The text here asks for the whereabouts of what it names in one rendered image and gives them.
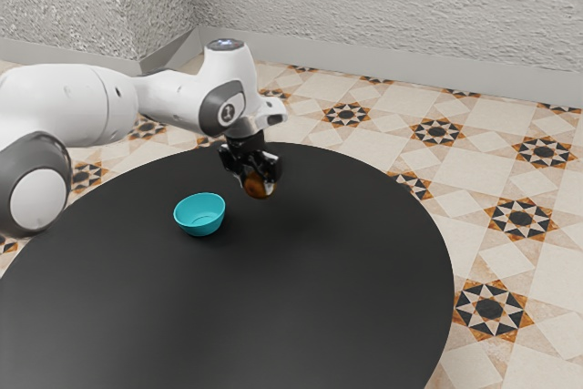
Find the teal bowl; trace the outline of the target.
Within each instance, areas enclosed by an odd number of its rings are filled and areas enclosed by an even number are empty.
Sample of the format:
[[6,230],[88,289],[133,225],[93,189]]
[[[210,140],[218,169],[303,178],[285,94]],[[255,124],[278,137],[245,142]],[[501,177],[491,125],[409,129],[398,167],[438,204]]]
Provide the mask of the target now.
[[223,222],[225,200],[216,193],[200,192],[181,200],[174,208],[174,221],[188,235],[208,236]]

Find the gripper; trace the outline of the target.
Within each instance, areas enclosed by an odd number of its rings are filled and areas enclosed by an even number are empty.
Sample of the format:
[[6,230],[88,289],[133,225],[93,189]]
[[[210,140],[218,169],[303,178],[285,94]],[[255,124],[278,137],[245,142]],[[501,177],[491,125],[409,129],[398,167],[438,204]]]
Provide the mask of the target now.
[[265,183],[281,177],[281,159],[268,150],[262,130],[245,138],[226,136],[218,152],[223,167],[243,183],[255,172]]

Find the brown round fruit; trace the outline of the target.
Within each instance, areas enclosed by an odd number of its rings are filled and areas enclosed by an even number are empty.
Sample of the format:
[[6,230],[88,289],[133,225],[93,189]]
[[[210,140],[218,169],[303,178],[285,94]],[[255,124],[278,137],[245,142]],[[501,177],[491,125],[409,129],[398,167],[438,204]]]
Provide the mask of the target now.
[[259,173],[251,171],[245,176],[242,187],[250,197],[265,200],[273,194],[277,183],[266,181]]

